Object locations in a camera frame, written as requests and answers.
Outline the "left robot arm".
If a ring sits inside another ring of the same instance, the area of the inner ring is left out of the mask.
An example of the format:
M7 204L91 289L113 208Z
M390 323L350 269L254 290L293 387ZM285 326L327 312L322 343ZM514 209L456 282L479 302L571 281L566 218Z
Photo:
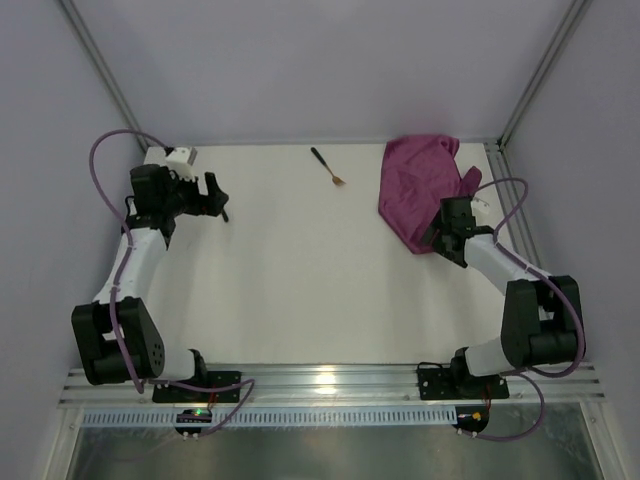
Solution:
M169 348L145 299L178 217L226 219L229 196L212 172L184 177L176 168L146 164L131 170L130 181L112 270L93 300L74 308L71 325L90 384L131 381L142 392L146 383L164 377L204 374L201 356L193 349L179 355L175 366L168 364Z

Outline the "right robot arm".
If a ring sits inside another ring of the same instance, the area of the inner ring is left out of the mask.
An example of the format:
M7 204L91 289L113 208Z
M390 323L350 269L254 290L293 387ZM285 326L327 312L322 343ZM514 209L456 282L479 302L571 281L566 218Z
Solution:
M501 246L497 232L477 223L472 199L451 197L422 241L446 260L480 272L503 295L497 338L458 349L438 377L454 398L506 398L502 376L542 365L568 362L568 372L584 358L586 340L580 293L570 276L554 276Z

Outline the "purple cloth napkin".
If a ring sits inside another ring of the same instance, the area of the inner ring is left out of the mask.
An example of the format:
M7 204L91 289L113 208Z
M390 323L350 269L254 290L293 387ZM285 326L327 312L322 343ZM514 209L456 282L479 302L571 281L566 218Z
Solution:
M444 198L477 191L482 172L472 166L462 174L455 157L457 138L442 134L407 135L389 141L384 150L378 213L414 255L433 251L422 238Z

